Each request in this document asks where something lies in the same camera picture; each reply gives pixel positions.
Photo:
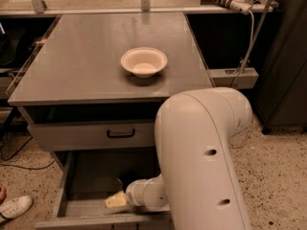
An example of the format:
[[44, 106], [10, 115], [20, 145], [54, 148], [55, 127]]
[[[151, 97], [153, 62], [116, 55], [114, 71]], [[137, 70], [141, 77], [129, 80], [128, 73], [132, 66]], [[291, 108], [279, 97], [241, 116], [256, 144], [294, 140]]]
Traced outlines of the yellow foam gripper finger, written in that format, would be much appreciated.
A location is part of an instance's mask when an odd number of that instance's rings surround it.
[[122, 207], [127, 204], [127, 196], [124, 191], [117, 192], [114, 195], [109, 196], [105, 200], [105, 206], [107, 208], [114, 208], [114, 207]]

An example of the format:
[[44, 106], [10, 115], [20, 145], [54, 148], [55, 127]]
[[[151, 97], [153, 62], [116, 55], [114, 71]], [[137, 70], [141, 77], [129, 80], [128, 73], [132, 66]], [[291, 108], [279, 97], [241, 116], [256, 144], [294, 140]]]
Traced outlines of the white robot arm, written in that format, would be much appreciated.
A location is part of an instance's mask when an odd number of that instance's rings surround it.
[[248, 127], [251, 116], [248, 99], [232, 88], [169, 98], [154, 123], [160, 175], [132, 181], [105, 206], [168, 206], [176, 230], [252, 230], [229, 152], [231, 137]]

